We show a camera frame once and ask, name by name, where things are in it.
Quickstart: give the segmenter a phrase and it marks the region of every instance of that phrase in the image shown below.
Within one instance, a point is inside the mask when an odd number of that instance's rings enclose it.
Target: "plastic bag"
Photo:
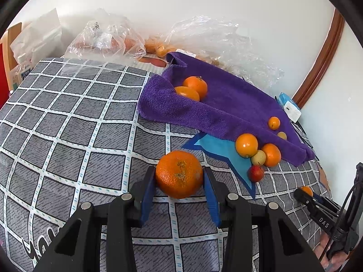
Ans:
[[[176,23],[166,34],[149,37],[145,47],[159,57],[176,49],[192,52],[272,96],[271,87],[284,72],[265,63],[253,50],[250,38],[237,34],[238,27],[232,21],[195,16]]]
[[[68,46],[65,58],[125,64],[146,54],[145,41],[124,16],[98,9],[95,19]]]
[[[26,53],[32,66],[46,57],[57,56],[54,52],[62,48],[62,28],[57,10],[42,15],[29,24],[11,43],[14,58]]]

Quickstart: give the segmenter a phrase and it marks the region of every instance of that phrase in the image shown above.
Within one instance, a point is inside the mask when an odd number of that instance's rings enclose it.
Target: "red fruit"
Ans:
[[[251,180],[251,182],[259,182],[262,180],[265,174],[265,170],[259,166],[253,165],[248,169],[248,178]]]

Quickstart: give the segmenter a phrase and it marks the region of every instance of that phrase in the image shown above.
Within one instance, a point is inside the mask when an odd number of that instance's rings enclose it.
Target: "bottle cap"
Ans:
[[[23,53],[20,56],[18,56],[18,63],[21,63],[27,59],[27,54]]]

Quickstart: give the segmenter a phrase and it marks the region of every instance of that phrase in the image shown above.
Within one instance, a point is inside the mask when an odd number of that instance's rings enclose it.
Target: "human hand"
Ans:
[[[321,233],[320,237],[320,244],[315,248],[315,255],[320,258],[326,244],[329,241],[329,236],[325,232]],[[334,256],[331,259],[332,267],[328,272],[334,272],[345,262],[345,260],[348,258],[348,255],[344,251],[340,251],[334,254]],[[326,255],[324,255],[323,259],[321,260],[321,264],[324,269],[326,269],[329,266],[329,260]]]

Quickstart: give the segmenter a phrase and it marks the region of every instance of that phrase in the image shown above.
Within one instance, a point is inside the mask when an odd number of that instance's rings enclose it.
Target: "red object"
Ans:
[[[259,166],[253,165],[248,169],[248,178],[251,182],[259,182],[265,175],[265,170]]]
[[[2,44],[0,44],[0,108],[4,106],[9,99],[9,86],[6,79],[5,66],[2,53]]]

